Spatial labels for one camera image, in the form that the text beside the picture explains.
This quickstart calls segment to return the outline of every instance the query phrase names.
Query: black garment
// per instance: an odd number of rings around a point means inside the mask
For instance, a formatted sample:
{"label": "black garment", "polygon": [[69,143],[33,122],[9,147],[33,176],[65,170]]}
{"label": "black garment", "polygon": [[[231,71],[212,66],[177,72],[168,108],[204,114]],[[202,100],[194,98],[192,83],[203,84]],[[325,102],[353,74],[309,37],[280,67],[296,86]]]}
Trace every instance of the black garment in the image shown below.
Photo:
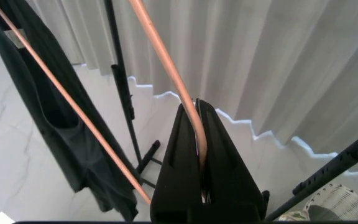
{"label": "black garment", "polygon": [[[140,177],[86,94],[55,37],[25,0],[3,1],[0,8],[56,76],[78,106],[92,120],[128,169]],[[4,31],[0,16],[0,54],[27,109],[72,189],[89,187],[102,211],[113,207],[126,220],[137,214],[132,185],[111,160],[71,106],[25,48],[18,49]]]}

